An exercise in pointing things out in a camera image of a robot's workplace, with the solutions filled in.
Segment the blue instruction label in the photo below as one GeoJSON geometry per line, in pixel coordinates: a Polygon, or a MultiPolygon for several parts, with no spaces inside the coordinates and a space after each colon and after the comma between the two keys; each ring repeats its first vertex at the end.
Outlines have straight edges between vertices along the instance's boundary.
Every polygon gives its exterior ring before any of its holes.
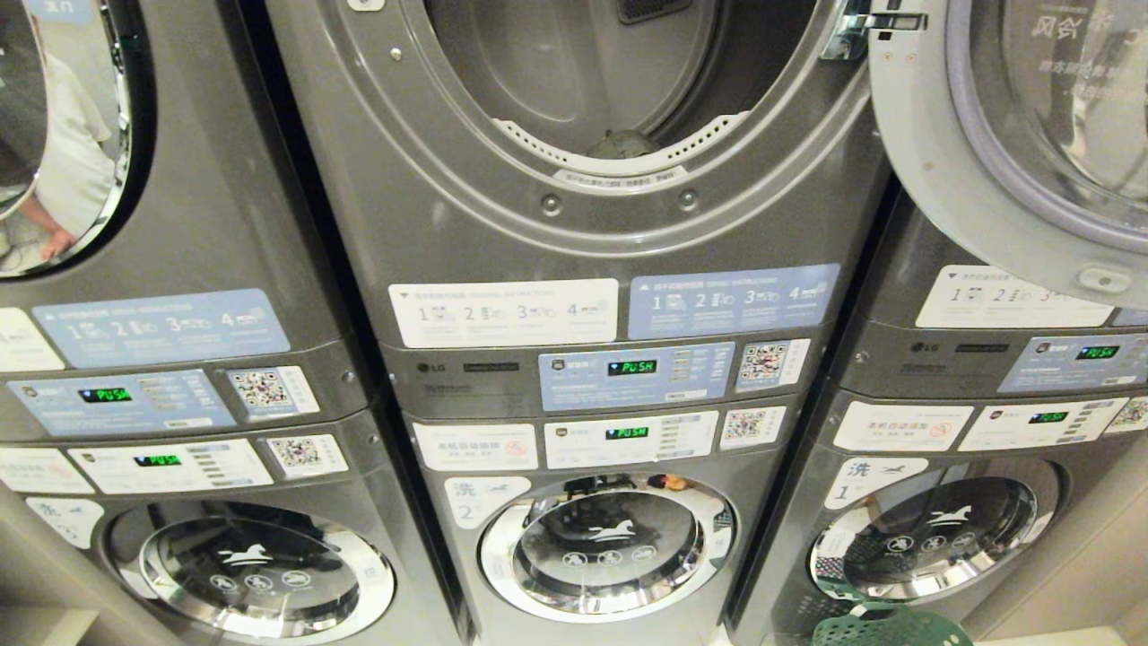
{"type": "Polygon", "coordinates": [[[263,289],[42,304],[32,313],[76,368],[148,366],[290,350],[263,289]]]}
{"type": "Polygon", "coordinates": [[[703,337],[820,326],[840,265],[638,275],[631,340],[703,337]]]}

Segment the open dryer door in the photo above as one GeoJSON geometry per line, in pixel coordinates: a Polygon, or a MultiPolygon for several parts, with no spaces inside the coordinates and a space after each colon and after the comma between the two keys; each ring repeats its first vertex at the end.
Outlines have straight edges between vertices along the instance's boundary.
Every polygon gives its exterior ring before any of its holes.
{"type": "Polygon", "coordinates": [[[1148,308],[1148,6],[872,5],[840,24],[874,25],[877,122],[929,218],[1010,273],[1148,308]]]}

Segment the instruction label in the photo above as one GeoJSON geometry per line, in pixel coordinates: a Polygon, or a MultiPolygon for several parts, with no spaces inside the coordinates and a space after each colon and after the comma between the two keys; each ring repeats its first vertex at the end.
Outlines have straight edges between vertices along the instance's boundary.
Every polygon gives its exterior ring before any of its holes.
{"type": "Polygon", "coordinates": [[[949,264],[933,281],[917,328],[1099,328],[1112,306],[1046,289],[984,264],[949,264]]]}
{"type": "Polygon", "coordinates": [[[840,265],[638,275],[631,340],[701,337],[820,326],[840,265]]]}
{"type": "Polygon", "coordinates": [[[41,304],[32,313],[77,368],[287,352],[263,289],[41,304]]]}
{"type": "Polygon", "coordinates": [[[618,280],[391,285],[412,349],[592,344],[618,337],[618,280]]]}

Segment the sticker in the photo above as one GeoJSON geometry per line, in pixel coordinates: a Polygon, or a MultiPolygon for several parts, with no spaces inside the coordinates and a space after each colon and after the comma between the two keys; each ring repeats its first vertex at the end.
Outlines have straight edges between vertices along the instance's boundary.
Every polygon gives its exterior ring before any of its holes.
{"type": "Polygon", "coordinates": [[[419,453],[435,472],[526,472],[538,468],[534,425],[420,425],[419,453]]]}
{"type": "Polygon", "coordinates": [[[611,193],[636,193],[658,184],[673,181],[678,177],[684,177],[685,173],[685,166],[682,165],[675,165],[674,168],[667,168],[649,174],[626,177],[603,177],[600,174],[585,174],[583,172],[561,169],[554,173],[554,179],[568,181],[582,188],[597,188],[611,193]]]}
{"type": "Polygon", "coordinates": [[[796,384],[801,378],[809,340],[747,344],[742,351],[734,392],[753,392],[796,384]]]}
{"type": "Polygon", "coordinates": [[[529,491],[530,481],[521,476],[447,478],[443,487],[455,524],[473,530],[499,507],[529,491]]]}
{"type": "Polygon", "coordinates": [[[985,406],[959,451],[1000,451],[1092,442],[1128,398],[985,406]]]}
{"type": "Polygon", "coordinates": [[[1033,285],[995,266],[941,267],[917,313],[917,328],[1100,328],[1112,305],[1033,285]]]}
{"type": "Polygon", "coordinates": [[[18,306],[0,306],[0,372],[63,371],[48,341],[18,306]]]}
{"type": "Polygon", "coordinates": [[[1134,397],[1116,414],[1106,434],[1125,434],[1148,429],[1148,397],[1134,397]]]}
{"type": "Polygon", "coordinates": [[[77,368],[287,352],[263,289],[41,304],[40,326],[77,368]]]}
{"type": "Polygon", "coordinates": [[[53,436],[162,434],[233,427],[203,371],[9,382],[53,436]]]}
{"type": "Polygon", "coordinates": [[[95,493],[55,449],[0,447],[0,481],[25,493],[95,493]]]}
{"type": "Polygon", "coordinates": [[[785,421],[785,407],[743,408],[726,412],[726,425],[721,430],[720,449],[742,449],[777,442],[785,421]]]}
{"type": "Polygon", "coordinates": [[[92,530],[103,516],[103,507],[83,498],[29,498],[25,503],[72,547],[92,547],[92,530]]]}
{"type": "Polygon", "coordinates": [[[703,337],[820,326],[840,265],[638,275],[631,340],[703,337]]]}
{"type": "Polygon", "coordinates": [[[544,411],[726,397],[734,342],[538,356],[544,411]]]}
{"type": "Polygon", "coordinates": [[[104,493],[211,491],[272,484],[246,439],[69,449],[104,493]]]}
{"type": "Polygon", "coordinates": [[[546,425],[546,467],[573,469],[709,456],[716,427],[716,411],[546,425]]]}
{"type": "Polygon", "coordinates": [[[228,371],[227,381],[243,400],[249,421],[319,412],[319,402],[298,366],[228,371]]]}
{"type": "Polygon", "coordinates": [[[837,472],[833,487],[829,488],[829,495],[825,496],[825,508],[844,509],[875,491],[928,468],[929,461],[924,458],[851,458],[837,472]]]}
{"type": "Polygon", "coordinates": [[[947,451],[971,406],[850,404],[833,444],[848,451],[947,451]]]}
{"type": "Polygon", "coordinates": [[[391,285],[412,349],[592,344],[618,338],[618,280],[391,285]]]}
{"type": "Polygon", "coordinates": [[[996,392],[1084,391],[1148,381],[1148,335],[1033,337],[996,392]]]}
{"type": "Polygon", "coordinates": [[[276,457],[287,480],[338,474],[347,470],[347,460],[335,436],[269,438],[267,449],[276,457]]]}

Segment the white instruction label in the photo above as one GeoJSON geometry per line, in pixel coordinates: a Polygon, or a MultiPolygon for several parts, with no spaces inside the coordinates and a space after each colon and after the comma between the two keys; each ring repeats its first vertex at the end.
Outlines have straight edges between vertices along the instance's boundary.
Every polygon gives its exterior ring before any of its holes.
{"type": "Polygon", "coordinates": [[[0,447],[0,481],[26,493],[95,493],[55,449],[0,447]]]}
{"type": "Polygon", "coordinates": [[[985,406],[959,451],[1057,446],[1100,437],[1128,398],[985,406]]]}
{"type": "Polygon", "coordinates": [[[721,430],[720,449],[729,451],[730,449],[777,442],[784,421],[784,406],[727,411],[726,423],[721,430]]]}
{"type": "Polygon", "coordinates": [[[850,451],[947,451],[971,406],[850,404],[833,444],[850,451]]]}
{"type": "Polygon", "coordinates": [[[530,489],[521,476],[447,478],[447,500],[455,523],[464,530],[481,526],[490,514],[530,489]]]}
{"type": "Polygon", "coordinates": [[[435,472],[526,472],[538,468],[534,425],[411,423],[419,453],[435,472]]]}
{"type": "Polygon", "coordinates": [[[327,434],[269,438],[267,449],[276,457],[287,480],[307,478],[347,470],[347,460],[339,450],[339,441],[327,434]]]}
{"type": "Polygon", "coordinates": [[[18,306],[0,306],[0,373],[63,371],[36,322],[18,306]]]}
{"type": "Polygon", "coordinates": [[[246,439],[70,449],[68,456],[104,493],[212,491],[273,482],[246,439]]]}
{"type": "Polygon", "coordinates": [[[546,467],[573,469],[709,456],[716,427],[716,411],[546,425],[546,467]]]}
{"type": "Polygon", "coordinates": [[[851,458],[825,496],[827,509],[844,509],[866,496],[929,468],[924,458],[851,458]]]}
{"type": "Polygon", "coordinates": [[[618,337],[618,280],[390,285],[413,349],[592,344],[618,337]]]}
{"type": "Polygon", "coordinates": [[[917,328],[1099,328],[1112,306],[1056,293],[984,264],[940,270],[917,328]]]}
{"type": "Polygon", "coordinates": [[[73,547],[92,547],[92,530],[103,507],[83,498],[29,498],[28,506],[73,547]]]}

